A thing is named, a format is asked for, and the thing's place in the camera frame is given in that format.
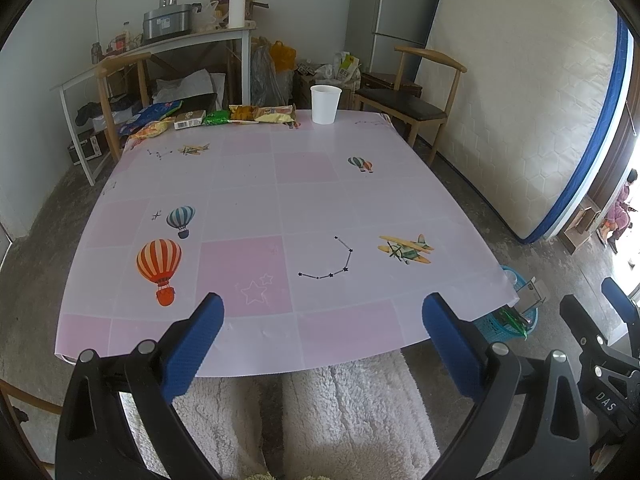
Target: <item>screw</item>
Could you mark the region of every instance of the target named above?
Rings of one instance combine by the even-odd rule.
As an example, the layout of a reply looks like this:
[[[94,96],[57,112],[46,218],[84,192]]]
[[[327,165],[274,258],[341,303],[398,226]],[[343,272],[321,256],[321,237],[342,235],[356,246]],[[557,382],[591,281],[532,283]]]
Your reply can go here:
[[[151,339],[145,339],[138,345],[138,352],[141,354],[151,354],[156,349],[156,342]]]
[[[507,355],[509,353],[509,347],[504,343],[494,343],[491,345],[491,350],[498,355]]]
[[[566,354],[562,351],[554,350],[552,356],[559,363],[564,363],[566,361]]]
[[[93,350],[91,350],[91,349],[82,350],[82,353],[80,354],[80,362],[81,363],[88,363],[93,358],[94,358],[94,351]]]

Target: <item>hot air balloon print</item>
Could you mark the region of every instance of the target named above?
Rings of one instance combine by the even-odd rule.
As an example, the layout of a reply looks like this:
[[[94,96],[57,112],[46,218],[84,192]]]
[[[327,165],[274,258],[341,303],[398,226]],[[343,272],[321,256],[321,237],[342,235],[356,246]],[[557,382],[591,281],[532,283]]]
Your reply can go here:
[[[196,214],[196,210],[190,205],[179,207],[169,213],[166,218],[166,222],[173,228],[178,229],[178,236],[184,240],[189,236],[189,230],[187,224],[191,222],[193,216]]]
[[[138,253],[138,272],[158,286],[156,298],[162,306],[169,306],[174,302],[175,290],[169,286],[169,280],[178,268],[181,257],[180,245],[162,238],[149,242]]]
[[[352,156],[349,159],[349,164],[353,164],[356,168],[359,168],[363,173],[365,171],[369,171],[369,173],[373,173],[373,164],[371,164],[368,160],[364,160],[360,156]]]

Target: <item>green snack bag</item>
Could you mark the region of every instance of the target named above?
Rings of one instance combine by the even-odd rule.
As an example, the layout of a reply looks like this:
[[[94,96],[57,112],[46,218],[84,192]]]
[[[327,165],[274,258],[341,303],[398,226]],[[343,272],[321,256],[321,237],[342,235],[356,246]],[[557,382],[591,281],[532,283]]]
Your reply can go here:
[[[203,125],[225,124],[229,122],[229,110],[217,110],[202,120]]]

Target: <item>refrigerator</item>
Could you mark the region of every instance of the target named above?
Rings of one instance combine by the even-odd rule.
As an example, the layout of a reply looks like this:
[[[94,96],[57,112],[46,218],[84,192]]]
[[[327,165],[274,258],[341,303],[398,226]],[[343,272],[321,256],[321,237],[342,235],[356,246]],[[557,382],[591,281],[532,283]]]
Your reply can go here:
[[[351,0],[344,49],[364,72],[395,74],[398,45],[424,48],[439,0]],[[420,58],[408,56],[404,77],[413,81]]]

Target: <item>paper towel roll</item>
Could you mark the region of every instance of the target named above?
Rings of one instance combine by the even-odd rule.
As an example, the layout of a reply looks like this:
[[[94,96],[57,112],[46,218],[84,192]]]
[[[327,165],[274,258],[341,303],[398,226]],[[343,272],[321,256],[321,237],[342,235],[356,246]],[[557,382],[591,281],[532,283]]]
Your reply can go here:
[[[244,27],[245,0],[229,0],[229,28]]]

